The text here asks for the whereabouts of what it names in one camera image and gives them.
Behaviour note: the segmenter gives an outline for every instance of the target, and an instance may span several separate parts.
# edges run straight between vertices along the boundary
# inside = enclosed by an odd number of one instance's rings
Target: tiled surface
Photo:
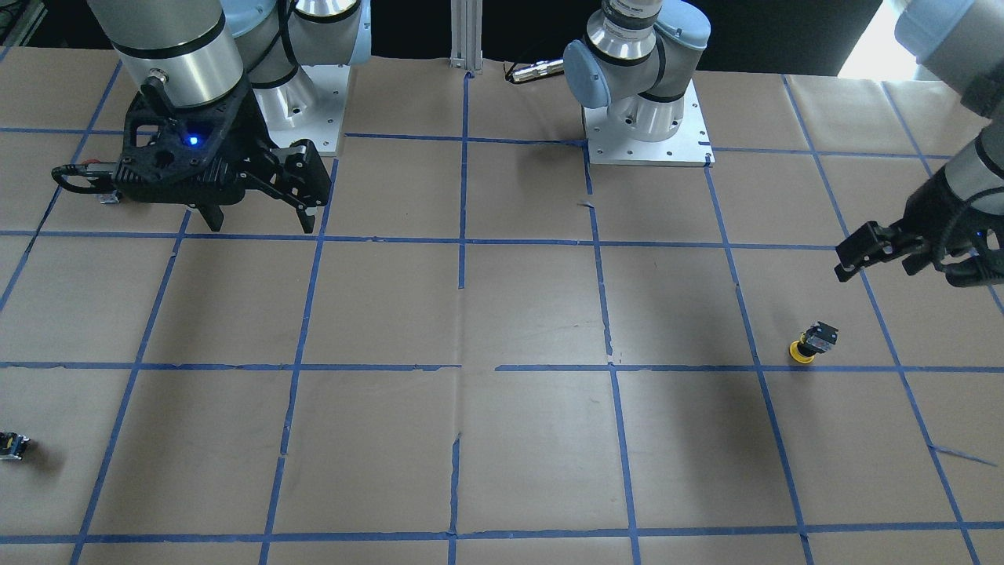
[[[812,536],[819,565],[968,565],[966,543],[958,532],[854,532]],[[990,556],[984,563],[995,563]]]
[[[587,174],[563,79],[498,66],[467,111],[445,60],[356,69],[318,238],[257,193],[217,234],[45,216],[132,87],[99,108],[111,53],[9,51],[0,428],[38,450],[0,464],[0,562],[1002,560],[999,469],[922,433],[1004,463],[1001,309],[831,270],[838,217],[897,219],[926,178],[897,110],[932,169],[978,119],[931,84],[700,73],[715,167]],[[816,320],[836,349],[789,367]]]

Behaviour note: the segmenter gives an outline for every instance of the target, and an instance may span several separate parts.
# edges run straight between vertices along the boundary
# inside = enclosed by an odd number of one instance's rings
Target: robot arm
[[[185,204],[213,231],[222,226],[220,206],[259,190],[292,206],[303,231],[311,232],[316,207],[327,204],[328,173],[310,139],[288,148],[273,143],[256,96],[289,101],[288,92],[306,91],[304,81],[312,86],[294,42],[308,62],[364,60],[368,42],[356,49],[354,31],[363,25],[359,5],[367,12],[368,2],[227,0],[227,13],[235,15],[230,22],[216,0],[88,3],[140,92],[126,114],[118,160],[57,167],[53,179],[70,192],[118,191],[139,202]],[[368,38],[368,16],[364,25]],[[348,48],[331,48],[332,37],[318,52],[313,45],[323,32],[341,32]],[[281,105],[280,117],[294,117],[309,102]],[[70,183],[73,176],[89,186]]]
[[[1004,282],[1004,4],[997,0],[914,0],[897,38],[962,103],[993,119],[921,186],[902,219],[867,222],[837,245],[837,278],[906,256],[908,274],[928,265],[953,287]],[[991,244],[991,237],[996,245]],[[973,256],[946,263],[948,255]]]

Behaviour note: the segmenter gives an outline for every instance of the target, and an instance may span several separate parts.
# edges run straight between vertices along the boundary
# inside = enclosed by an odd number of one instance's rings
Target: metal base plate
[[[628,136],[621,123],[612,123],[606,107],[582,108],[589,162],[595,165],[651,165],[662,167],[704,167],[715,162],[704,113],[692,81],[684,94],[687,100],[677,133],[664,142],[642,142]]]
[[[268,132],[279,147],[289,147],[293,142],[309,138],[324,157],[334,157],[341,139],[341,123],[345,116],[345,99],[348,97],[348,76],[351,67],[344,64],[304,66],[303,70],[319,90],[320,101],[310,107],[300,123],[292,128],[273,128]]]

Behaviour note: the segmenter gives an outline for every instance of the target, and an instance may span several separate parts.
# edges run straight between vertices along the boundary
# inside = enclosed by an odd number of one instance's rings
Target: yellow and black object
[[[21,461],[30,443],[30,439],[20,434],[0,432],[0,461]]]
[[[802,365],[808,365],[819,353],[826,353],[836,345],[836,328],[816,322],[797,341],[791,342],[788,353]]]

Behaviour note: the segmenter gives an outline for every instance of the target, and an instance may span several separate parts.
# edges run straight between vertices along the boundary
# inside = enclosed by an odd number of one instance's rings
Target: beige tile
[[[608,373],[476,373],[461,390],[458,530],[624,528]]]
[[[765,365],[796,365],[791,342],[817,321],[840,330],[818,365],[893,364],[874,309],[859,281],[841,284],[832,251],[735,249],[757,354]]]
[[[985,288],[956,289],[931,267],[908,276],[900,265],[875,265],[867,276],[903,364],[1004,365],[1004,349],[988,339],[1004,330],[1004,317]]]
[[[14,235],[0,237],[0,289],[7,289],[7,282],[17,269],[17,264],[21,261],[29,241],[30,237]]]
[[[644,563],[687,565],[802,565],[805,554],[798,536],[702,536],[642,538]]]
[[[87,137],[77,162],[87,159],[117,161],[121,148],[119,135],[92,134]],[[72,182],[85,184],[81,179]],[[128,199],[118,204],[101,204],[94,196],[62,192],[43,230],[175,233],[182,224],[185,210],[185,206],[178,204],[148,204]],[[191,223],[201,221],[196,214]]]
[[[132,362],[173,243],[38,238],[0,313],[0,359]]]
[[[144,360],[292,362],[314,248],[313,241],[186,240]]]
[[[126,125],[126,111],[133,103],[139,88],[140,86],[124,68],[118,71],[115,82],[108,91],[108,97],[104,100],[100,113],[97,114],[97,120],[94,121],[94,128],[122,130]]]
[[[851,233],[866,221],[888,226],[902,218],[907,198],[928,181],[920,159],[822,157],[822,167]]]
[[[446,59],[373,57],[352,68],[343,130],[460,135],[464,71]]]
[[[0,125],[86,127],[117,61],[110,50],[11,49],[0,65]]]
[[[733,243],[835,245],[843,239],[808,155],[719,152],[711,174]]]
[[[334,159],[322,157],[324,168],[328,172],[333,167]],[[192,212],[193,217],[188,224],[189,233],[212,233],[202,216]],[[277,200],[258,190],[248,190],[244,199],[233,206],[223,207],[222,233],[254,233],[265,235],[303,235],[303,228],[296,218],[296,210],[292,206]],[[317,208],[314,231],[320,230],[324,208]]]
[[[935,445],[1004,465],[1001,375],[911,373],[909,380]],[[1004,470],[939,458],[966,520],[1004,520]]]
[[[307,363],[457,362],[456,245],[324,244]]]
[[[17,565],[69,563],[72,554],[72,544],[0,545],[0,562],[17,563]]]
[[[721,249],[604,247],[603,278],[616,363],[752,362]]]
[[[809,542],[817,565],[969,565],[973,562],[960,532],[812,534]]]
[[[486,60],[484,72],[471,79],[470,134],[516,139],[580,139],[582,106],[564,76],[511,84],[505,68],[512,63]]]
[[[878,82],[832,76],[788,80],[818,151],[914,154]]]
[[[1004,562],[1004,532],[971,530],[969,535],[982,563]]]
[[[38,227],[56,190],[50,171],[69,163],[79,143],[76,134],[0,132],[0,229]]]
[[[631,563],[628,538],[461,540],[458,565],[610,565]]]
[[[79,532],[128,378],[129,371],[3,370],[0,430],[34,444],[23,461],[2,462],[0,534]],[[20,563],[5,561],[5,547],[0,562]]]
[[[256,543],[88,544],[83,547],[80,565],[105,563],[254,565],[258,563],[260,553],[261,544]]]
[[[260,534],[290,374],[144,371],[92,534]]]
[[[447,542],[273,543],[271,565],[350,563],[351,565],[442,565]]]
[[[457,237],[460,154],[459,142],[345,137],[328,233]]]
[[[604,364],[590,247],[468,245],[464,367]]]
[[[893,100],[925,155],[955,155],[990,121],[966,109],[939,80],[887,82]]]
[[[591,239],[582,150],[471,144],[467,236]]]
[[[808,149],[779,75],[702,71],[694,85],[716,147]]]
[[[618,378],[640,528],[794,524],[755,374]]]
[[[722,241],[704,169],[597,166],[589,177],[600,239]]]
[[[806,523],[954,519],[899,375],[767,380]]]
[[[275,531],[445,531],[456,390],[455,369],[300,373]]]

